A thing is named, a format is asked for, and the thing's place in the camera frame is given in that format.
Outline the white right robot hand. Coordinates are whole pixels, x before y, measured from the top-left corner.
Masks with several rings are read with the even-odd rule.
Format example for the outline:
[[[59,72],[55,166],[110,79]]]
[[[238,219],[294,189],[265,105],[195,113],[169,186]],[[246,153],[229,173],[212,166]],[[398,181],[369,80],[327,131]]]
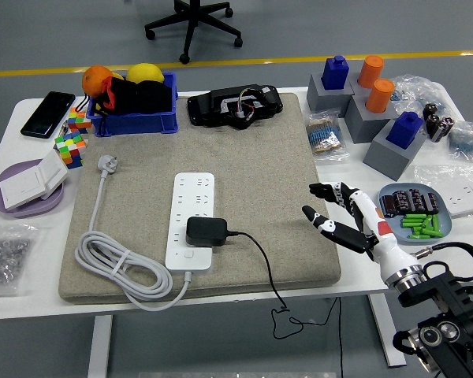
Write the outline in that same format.
[[[359,254],[366,253],[380,265],[382,281],[389,288],[404,292],[425,281],[418,259],[398,246],[382,212],[366,193],[342,182],[313,183],[309,188],[316,197],[346,209],[356,221],[357,228],[350,228],[303,206],[307,219],[323,236]]]

